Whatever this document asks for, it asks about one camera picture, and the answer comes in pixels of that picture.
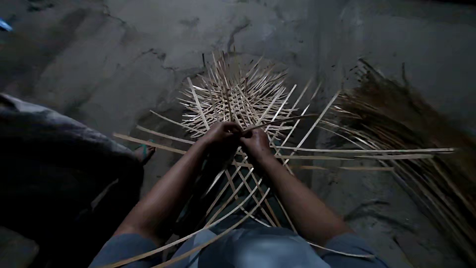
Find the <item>person's right hand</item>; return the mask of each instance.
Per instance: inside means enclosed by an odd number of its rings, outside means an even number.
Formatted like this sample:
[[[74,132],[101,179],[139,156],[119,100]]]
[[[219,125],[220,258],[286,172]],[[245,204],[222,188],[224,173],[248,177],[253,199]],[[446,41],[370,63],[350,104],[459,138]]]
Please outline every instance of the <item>person's right hand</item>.
[[[240,138],[240,141],[245,146],[246,152],[257,160],[267,156],[273,156],[269,149],[268,137],[260,128],[247,133]]]

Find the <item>person's left hand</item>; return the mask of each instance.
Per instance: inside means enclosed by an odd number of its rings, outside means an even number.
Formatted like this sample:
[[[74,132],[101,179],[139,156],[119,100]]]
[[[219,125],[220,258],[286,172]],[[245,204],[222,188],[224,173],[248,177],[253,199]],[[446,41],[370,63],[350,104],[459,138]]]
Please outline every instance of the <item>person's left hand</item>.
[[[231,138],[233,135],[238,140],[241,134],[241,127],[235,122],[218,122],[214,123],[211,128],[199,139],[207,145],[222,143]]]

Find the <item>bamboo basket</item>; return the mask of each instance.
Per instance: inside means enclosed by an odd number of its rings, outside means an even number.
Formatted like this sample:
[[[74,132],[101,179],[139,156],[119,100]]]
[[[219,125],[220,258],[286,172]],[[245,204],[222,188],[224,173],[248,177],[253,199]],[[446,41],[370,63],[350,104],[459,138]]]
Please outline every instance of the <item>bamboo basket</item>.
[[[264,59],[259,59],[257,62],[250,62],[249,64],[240,65],[238,61],[233,61],[232,64],[229,62],[230,59],[226,59],[225,55],[222,54],[220,57],[216,57],[214,54],[212,66],[208,67],[208,74],[204,76],[199,76],[200,83],[193,84],[190,78],[187,78],[185,83],[185,89],[183,90],[183,97],[179,98],[179,102],[186,108],[187,112],[183,114],[182,122],[175,122],[169,118],[166,118],[159,113],[151,111],[161,120],[166,120],[168,122],[180,125],[184,128],[184,131],[190,134],[190,138],[199,138],[201,137],[210,126],[218,121],[234,121],[240,124],[240,126],[245,129],[245,131],[250,131],[254,128],[261,127],[266,134],[268,135],[270,149],[274,152],[275,157],[282,159],[282,163],[285,168],[293,174],[295,169],[326,169],[320,166],[311,166],[311,165],[289,165],[288,162],[290,159],[319,159],[319,160],[360,160],[360,159],[374,159],[382,163],[382,167],[355,167],[355,166],[342,166],[341,169],[354,170],[354,171],[383,171],[383,172],[394,172],[397,176],[401,175],[402,171],[397,171],[397,169],[405,169],[408,167],[405,164],[406,162],[424,162],[427,165],[432,165],[435,161],[435,156],[440,154],[451,154],[455,151],[452,146],[440,146],[441,144],[421,144],[421,146],[405,146],[404,144],[387,144],[386,146],[377,143],[379,137],[373,137],[376,140],[372,140],[367,137],[364,132],[359,132],[360,128],[355,127],[347,128],[346,126],[340,126],[338,122],[332,121],[333,119],[329,118],[330,113],[338,113],[339,116],[343,116],[346,120],[352,120],[352,117],[355,116],[353,110],[347,111],[345,108],[349,106],[344,106],[342,103],[345,103],[349,100],[349,94],[347,92],[338,91],[331,98],[329,103],[319,114],[308,114],[307,111],[312,105],[313,101],[316,98],[316,94],[319,91],[321,84],[317,88],[312,89],[312,96],[309,99],[304,100],[303,96],[305,93],[310,90],[308,83],[301,90],[298,89],[297,85],[294,85],[292,88],[286,88],[285,79],[286,71],[282,72],[273,72],[274,65],[270,63],[264,63]],[[297,95],[297,99],[293,103],[289,103],[291,95]],[[304,109],[298,109],[298,104],[300,102],[307,102]],[[296,146],[287,146],[289,143],[290,136],[298,128],[298,125],[303,120],[312,120],[314,123],[308,129],[306,134],[300,138],[299,143]],[[349,142],[356,145],[356,149],[352,150],[328,150],[328,149],[319,149],[319,148],[302,148],[303,143],[308,139],[311,132],[316,129],[316,127],[321,127],[334,133],[345,137]],[[154,134],[166,139],[186,143],[194,144],[194,141],[173,137],[167,134],[158,133],[150,129],[137,126],[138,129]],[[185,151],[172,148],[169,146],[164,146],[161,144],[140,140],[134,137],[130,137],[122,134],[114,134],[115,137],[125,139],[128,141],[136,142],[139,144],[146,144],[158,149],[167,150],[177,154],[184,154]],[[302,152],[309,152],[312,155],[300,155]],[[229,231],[236,228],[243,221],[251,218],[258,221],[264,226],[281,226],[280,222],[276,217],[276,213],[273,211],[271,206],[267,201],[267,196],[269,196],[270,188],[267,187],[267,190],[264,190],[262,186],[263,179],[254,172],[253,165],[247,160],[246,153],[239,147],[236,151],[235,158],[232,159],[230,165],[234,166],[235,172],[230,174],[227,168],[224,168],[221,172],[218,173],[216,178],[213,180],[212,185],[217,181],[226,180],[225,186],[217,194],[214,202],[208,208],[206,214],[209,215],[213,210],[215,213],[212,215],[210,220],[205,224],[203,228],[200,228],[196,232],[193,232],[187,236],[184,236],[177,241],[174,241],[170,244],[167,244],[163,247],[157,248],[150,252],[138,255],[133,258],[129,258],[106,267],[119,267],[127,263],[143,259],[154,254],[157,254],[167,248],[170,248],[178,243],[181,243],[196,233],[209,229],[219,222],[226,219],[228,216],[234,212],[241,210],[244,212],[244,216],[232,227],[224,231],[223,233],[217,235],[214,239],[210,240],[204,245],[200,245],[183,255],[170,259],[156,267],[165,267],[169,264],[172,264],[178,260],[186,258],[192,253],[201,250],[210,243],[213,243],[220,237],[224,236]],[[249,186],[248,180],[251,179],[256,185],[254,188]],[[238,200],[238,193],[245,187],[248,190],[248,195],[244,196],[243,201],[240,202],[235,208],[230,212],[221,216],[223,209],[226,208],[230,202],[235,199]],[[218,207],[218,200],[222,197],[223,193],[229,188],[232,190],[232,195]],[[244,208],[244,204],[248,200],[254,200],[256,205],[249,211]],[[285,215],[286,220],[297,233],[291,219],[288,217],[284,207],[279,202],[282,213]],[[255,211],[260,211],[268,221],[268,223],[259,220],[257,217],[253,216]],[[322,246],[316,245],[309,241],[309,244],[324,250],[329,250],[338,254],[343,254],[346,256],[352,256],[356,258],[372,258],[372,255],[355,255],[349,254],[346,252],[338,252],[331,249],[326,249]]]

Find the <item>blue object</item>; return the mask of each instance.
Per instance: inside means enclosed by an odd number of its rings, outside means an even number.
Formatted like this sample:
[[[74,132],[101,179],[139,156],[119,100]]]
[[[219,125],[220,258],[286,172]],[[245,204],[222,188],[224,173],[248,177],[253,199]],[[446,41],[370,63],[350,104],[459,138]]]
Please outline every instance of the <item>blue object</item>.
[[[8,23],[6,23],[4,20],[0,19],[0,30],[12,31],[13,28],[8,25]]]

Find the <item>brown bamboo strip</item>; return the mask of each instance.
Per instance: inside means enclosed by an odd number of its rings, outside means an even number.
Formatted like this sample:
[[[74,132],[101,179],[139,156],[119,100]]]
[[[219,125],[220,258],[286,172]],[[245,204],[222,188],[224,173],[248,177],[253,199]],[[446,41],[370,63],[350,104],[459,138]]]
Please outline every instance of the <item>brown bamboo strip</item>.
[[[131,141],[131,142],[135,142],[135,143],[139,143],[139,144],[149,145],[149,146],[152,146],[152,147],[155,147],[155,148],[159,148],[159,149],[162,149],[162,150],[166,150],[166,151],[170,151],[170,152],[174,152],[174,153],[178,153],[178,154],[182,154],[182,155],[184,155],[186,153],[185,151],[182,151],[182,150],[179,150],[179,149],[170,148],[170,147],[167,147],[167,146],[163,146],[163,145],[156,144],[156,143],[149,142],[149,141],[136,139],[136,138],[129,137],[129,136],[122,135],[122,134],[118,134],[118,133],[113,133],[112,135],[114,137],[117,137],[117,138],[120,138],[120,139],[123,139],[123,140]]]
[[[433,149],[408,149],[408,150],[327,150],[327,149],[307,149],[299,147],[276,146],[276,148],[298,150],[319,153],[352,153],[352,154],[374,154],[374,153],[450,153],[454,148],[433,148]]]

